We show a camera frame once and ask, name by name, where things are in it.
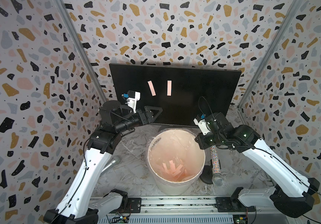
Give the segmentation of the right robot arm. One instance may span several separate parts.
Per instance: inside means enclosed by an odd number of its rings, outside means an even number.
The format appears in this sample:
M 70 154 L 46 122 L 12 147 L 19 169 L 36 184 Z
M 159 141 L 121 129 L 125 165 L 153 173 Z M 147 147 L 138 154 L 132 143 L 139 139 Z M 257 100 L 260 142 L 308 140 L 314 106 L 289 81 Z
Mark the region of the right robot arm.
M 211 153 L 210 181 L 216 186 L 224 183 L 217 155 L 219 149 L 235 150 L 251 159 L 265 171 L 276 185 L 266 189 L 238 187 L 232 200 L 244 207 L 260 206 L 275 208 L 282 214 L 298 218 L 312 210 L 319 181 L 295 171 L 280 158 L 260 135 L 247 125 L 233 127 L 222 113 L 196 116 L 195 125 L 201 133 L 195 138 L 200 149 Z

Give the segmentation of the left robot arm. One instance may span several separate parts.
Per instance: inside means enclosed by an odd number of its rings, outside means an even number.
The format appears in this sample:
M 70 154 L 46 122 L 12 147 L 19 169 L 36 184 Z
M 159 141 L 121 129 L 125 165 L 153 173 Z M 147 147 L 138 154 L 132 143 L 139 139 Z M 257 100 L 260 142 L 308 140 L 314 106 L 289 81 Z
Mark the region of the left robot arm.
M 100 200 L 97 208 L 90 208 L 92 192 L 101 172 L 111 159 L 122 137 L 136 127 L 155 122 L 162 108 L 123 105 L 117 100 L 105 102 L 99 108 L 100 123 L 83 146 L 83 162 L 68 192 L 55 209 L 48 210 L 44 221 L 48 224 L 96 224 L 110 212 L 125 209 L 127 192 L 114 189 Z

